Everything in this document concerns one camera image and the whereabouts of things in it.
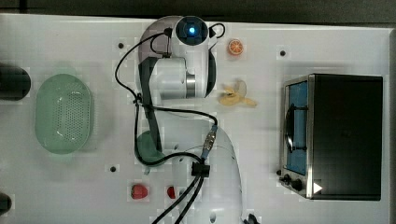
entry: cable connector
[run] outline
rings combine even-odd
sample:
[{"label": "cable connector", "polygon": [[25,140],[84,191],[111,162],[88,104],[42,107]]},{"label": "cable connector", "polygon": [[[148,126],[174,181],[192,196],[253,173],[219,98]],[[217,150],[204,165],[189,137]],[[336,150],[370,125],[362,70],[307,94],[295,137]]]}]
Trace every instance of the cable connector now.
[{"label": "cable connector", "polygon": [[170,37],[172,37],[172,31],[173,31],[173,29],[169,27],[169,28],[164,29],[163,33],[170,38]]},{"label": "cable connector", "polygon": [[191,175],[202,177],[209,177],[210,165],[201,164],[198,162],[193,162],[191,167]]},{"label": "cable connector", "polygon": [[213,145],[215,144],[216,140],[216,132],[218,131],[218,126],[213,125],[210,132],[207,134],[204,147],[202,150],[201,158],[206,160],[207,156],[209,155],[210,150],[212,149]]}]

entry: mounting hole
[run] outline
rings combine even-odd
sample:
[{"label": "mounting hole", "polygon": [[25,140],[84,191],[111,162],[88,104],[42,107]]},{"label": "mounting hole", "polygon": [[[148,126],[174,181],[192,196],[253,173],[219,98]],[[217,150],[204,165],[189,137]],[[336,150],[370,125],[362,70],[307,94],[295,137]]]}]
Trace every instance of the mounting hole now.
[{"label": "mounting hole", "polygon": [[215,223],[216,221],[216,213],[210,214],[210,223]]}]

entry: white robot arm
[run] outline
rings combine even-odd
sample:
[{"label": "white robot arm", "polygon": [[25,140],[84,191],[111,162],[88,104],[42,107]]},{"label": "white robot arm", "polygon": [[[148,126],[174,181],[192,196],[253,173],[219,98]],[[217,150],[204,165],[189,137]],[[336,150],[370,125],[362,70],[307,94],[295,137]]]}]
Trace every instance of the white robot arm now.
[{"label": "white robot arm", "polygon": [[[202,160],[206,167],[211,167],[205,178],[208,181],[201,188],[193,209],[184,214],[186,216],[180,216],[182,219],[179,218],[177,223],[244,223],[241,218],[242,190],[239,168],[227,134],[218,128],[217,124],[213,125],[209,121],[181,119],[177,115],[158,109],[164,100],[204,98],[212,91],[216,81],[216,63],[210,50],[217,43],[216,34],[197,17],[181,18],[172,32],[165,30],[165,34],[171,40],[171,57],[147,57],[139,64],[141,103],[149,124],[149,134],[145,136],[149,136],[152,144],[139,149],[137,143],[136,157],[142,161],[145,160],[142,156],[145,151],[163,153],[163,149],[175,149],[177,146],[178,152],[189,152],[206,159],[208,152],[213,148],[211,156],[206,161]],[[146,155],[146,159],[149,160],[152,159],[150,155],[154,154]],[[194,179],[191,164],[190,158],[175,158],[172,163],[177,197],[187,195],[182,192]],[[187,201],[192,198],[192,193],[185,197],[185,201],[179,204],[181,214],[189,208]]]}]

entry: black cylinder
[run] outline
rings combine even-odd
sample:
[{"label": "black cylinder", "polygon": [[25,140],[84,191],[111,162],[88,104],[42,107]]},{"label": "black cylinder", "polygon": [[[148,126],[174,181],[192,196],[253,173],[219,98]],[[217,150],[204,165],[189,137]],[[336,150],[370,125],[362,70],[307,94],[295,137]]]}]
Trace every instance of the black cylinder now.
[{"label": "black cylinder", "polygon": [[0,193],[0,216],[11,209],[12,201],[8,195]]},{"label": "black cylinder", "polygon": [[0,99],[18,101],[29,93],[31,86],[25,70],[0,63]]}]

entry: oven knob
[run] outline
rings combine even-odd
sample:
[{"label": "oven knob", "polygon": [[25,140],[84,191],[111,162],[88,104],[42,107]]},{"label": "oven knob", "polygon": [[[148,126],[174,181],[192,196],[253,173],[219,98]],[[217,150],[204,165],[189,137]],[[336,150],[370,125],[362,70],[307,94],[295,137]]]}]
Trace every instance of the oven knob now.
[{"label": "oven knob", "polygon": [[303,182],[301,182],[300,179],[295,179],[295,180],[291,181],[290,183],[291,183],[291,187],[297,191],[300,191],[303,189]]},{"label": "oven knob", "polygon": [[289,184],[290,184],[290,181],[291,181],[291,178],[290,178],[289,175],[284,175],[283,177],[280,177],[279,180],[280,180],[280,181],[283,181],[283,183],[284,183],[285,185],[289,185]]}]

